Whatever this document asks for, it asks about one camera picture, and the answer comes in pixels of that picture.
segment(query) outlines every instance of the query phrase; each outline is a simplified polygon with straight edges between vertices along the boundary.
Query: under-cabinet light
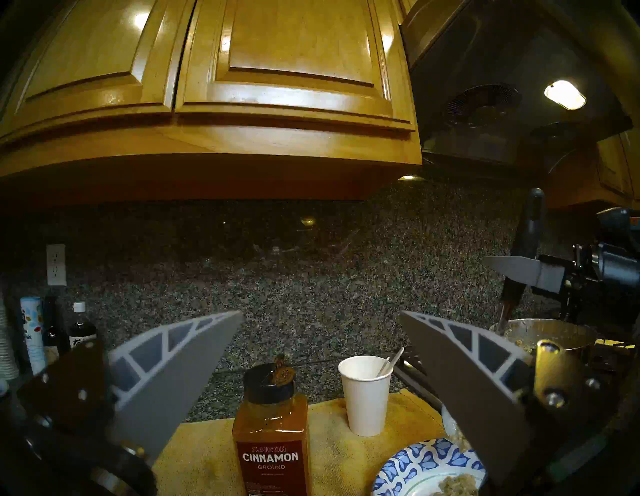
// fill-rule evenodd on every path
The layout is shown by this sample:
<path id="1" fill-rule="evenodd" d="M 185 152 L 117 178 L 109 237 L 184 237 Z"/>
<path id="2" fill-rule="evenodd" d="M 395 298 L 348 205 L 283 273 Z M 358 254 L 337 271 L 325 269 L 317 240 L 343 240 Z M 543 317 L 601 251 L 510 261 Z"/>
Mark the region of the under-cabinet light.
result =
<path id="1" fill-rule="evenodd" d="M 545 96 L 567 110 L 579 109 L 587 102 L 584 95 L 574 85 L 562 79 L 547 86 Z"/>

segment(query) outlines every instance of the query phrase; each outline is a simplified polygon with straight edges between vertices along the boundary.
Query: blue and white can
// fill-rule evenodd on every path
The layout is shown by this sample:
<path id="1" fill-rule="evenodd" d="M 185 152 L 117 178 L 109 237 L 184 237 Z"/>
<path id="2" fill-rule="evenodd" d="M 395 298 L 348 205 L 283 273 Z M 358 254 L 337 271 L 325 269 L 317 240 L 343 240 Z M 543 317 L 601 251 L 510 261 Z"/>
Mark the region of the blue and white can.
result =
<path id="1" fill-rule="evenodd" d="M 42 328 L 44 326 L 42 301 L 38 296 L 26 296 L 20 299 L 20 309 L 22 310 L 24 342 L 27 344 L 31 371 L 33 375 L 36 375 L 47 367 L 42 342 Z"/>

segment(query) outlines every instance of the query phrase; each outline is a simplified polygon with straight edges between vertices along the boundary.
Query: dark glass bottle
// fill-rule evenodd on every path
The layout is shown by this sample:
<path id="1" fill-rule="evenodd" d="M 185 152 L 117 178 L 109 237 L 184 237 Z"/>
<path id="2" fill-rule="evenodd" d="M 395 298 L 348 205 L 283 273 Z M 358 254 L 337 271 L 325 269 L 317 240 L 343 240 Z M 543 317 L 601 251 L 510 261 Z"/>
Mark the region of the dark glass bottle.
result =
<path id="1" fill-rule="evenodd" d="M 44 331 L 42 332 L 42 344 L 47 365 L 55 362 L 60 355 L 68 350 L 68 339 L 58 326 L 58 309 L 56 308 L 56 297 L 47 296 L 43 305 Z"/>
<path id="2" fill-rule="evenodd" d="M 83 301 L 74 303 L 74 322 L 69 327 L 69 346 L 74 348 L 83 341 L 98 337 L 95 326 L 89 322 L 85 313 L 86 307 Z"/>

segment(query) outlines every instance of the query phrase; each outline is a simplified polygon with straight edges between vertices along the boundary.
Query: range hood vent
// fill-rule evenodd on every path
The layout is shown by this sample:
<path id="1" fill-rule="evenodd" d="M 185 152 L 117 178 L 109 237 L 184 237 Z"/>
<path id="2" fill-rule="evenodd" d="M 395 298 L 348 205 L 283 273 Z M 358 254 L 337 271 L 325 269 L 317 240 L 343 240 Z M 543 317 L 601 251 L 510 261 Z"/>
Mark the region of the range hood vent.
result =
<path id="1" fill-rule="evenodd" d="M 519 102 L 520 94 L 512 86 L 483 84 L 450 100 L 443 114 L 449 125 L 482 127 L 499 121 Z"/>

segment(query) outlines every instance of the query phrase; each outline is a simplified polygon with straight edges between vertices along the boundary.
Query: outlet cover plate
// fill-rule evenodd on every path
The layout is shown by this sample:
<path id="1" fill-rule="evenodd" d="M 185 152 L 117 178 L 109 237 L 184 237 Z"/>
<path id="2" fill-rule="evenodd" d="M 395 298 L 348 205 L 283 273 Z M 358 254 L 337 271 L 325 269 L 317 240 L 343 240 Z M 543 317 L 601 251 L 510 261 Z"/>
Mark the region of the outlet cover plate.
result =
<path id="1" fill-rule="evenodd" d="M 50 286 L 67 285 L 64 244 L 47 245 L 47 284 Z"/>

